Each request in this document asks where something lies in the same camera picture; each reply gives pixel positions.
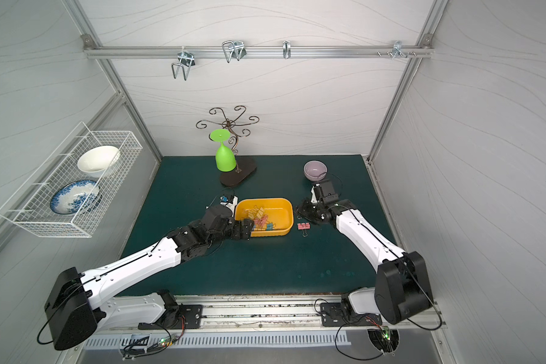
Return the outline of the yellow plastic storage box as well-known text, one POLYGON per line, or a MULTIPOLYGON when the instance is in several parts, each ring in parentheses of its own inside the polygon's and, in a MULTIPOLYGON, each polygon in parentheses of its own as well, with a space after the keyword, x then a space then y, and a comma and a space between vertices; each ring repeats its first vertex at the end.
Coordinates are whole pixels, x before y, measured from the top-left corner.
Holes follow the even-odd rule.
POLYGON ((252 238, 285 236, 294 225, 294 209, 285 198, 247 199, 237 204, 235 218, 254 222, 252 238))

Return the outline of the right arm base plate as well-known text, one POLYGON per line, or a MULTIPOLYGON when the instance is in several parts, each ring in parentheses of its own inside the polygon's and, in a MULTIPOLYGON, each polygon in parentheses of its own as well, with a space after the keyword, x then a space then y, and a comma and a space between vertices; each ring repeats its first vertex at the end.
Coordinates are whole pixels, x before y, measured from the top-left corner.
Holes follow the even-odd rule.
POLYGON ((382 317, 373 313, 358 314, 344 303, 329 303, 320 300, 315 304, 315 311, 320 315, 323 327, 338 328, 343 325, 356 327, 382 326, 382 317))

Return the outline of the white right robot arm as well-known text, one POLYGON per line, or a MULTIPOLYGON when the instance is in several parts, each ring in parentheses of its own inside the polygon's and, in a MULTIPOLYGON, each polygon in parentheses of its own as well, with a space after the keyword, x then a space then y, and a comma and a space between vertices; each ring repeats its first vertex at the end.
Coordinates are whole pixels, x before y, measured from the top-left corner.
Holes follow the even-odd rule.
POLYGON ((406 252, 373 227, 348 200, 324 205, 303 201, 297 215, 313 224, 331 224, 348 238, 376 271, 374 288, 347 295, 358 314, 376 312, 391 324, 410 320, 434 306, 426 261, 417 251, 406 252), (374 302, 371 311, 369 302, 374 302))

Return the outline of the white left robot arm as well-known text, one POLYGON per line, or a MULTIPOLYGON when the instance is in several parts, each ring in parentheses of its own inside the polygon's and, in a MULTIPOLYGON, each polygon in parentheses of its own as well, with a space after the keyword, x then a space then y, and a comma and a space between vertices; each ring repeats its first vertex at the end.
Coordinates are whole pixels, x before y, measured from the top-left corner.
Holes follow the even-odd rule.
POLYGON ((204 256, 215 244, 250 238, 254 222, 236 220, 223 205, 178 227, 151 246, 99 268, 79 272, 71 267, 54 283, 44 310, 55 350, 71 349, 93 334, 130 324, 169 331, 180 320, 180 305, 167 290, 116 300, 117 294, 161 271, 204 256))

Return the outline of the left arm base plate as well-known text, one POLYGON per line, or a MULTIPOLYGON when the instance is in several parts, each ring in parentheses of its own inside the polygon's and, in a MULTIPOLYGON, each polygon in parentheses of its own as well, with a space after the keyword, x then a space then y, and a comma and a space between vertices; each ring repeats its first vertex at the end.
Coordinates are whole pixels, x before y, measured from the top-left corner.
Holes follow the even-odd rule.
POLYGON ((191 330, 200 327, 203 315, 202 305, 179 305, 169 307, 154 323, 140 323, 139 330, 182 329, 191 330))

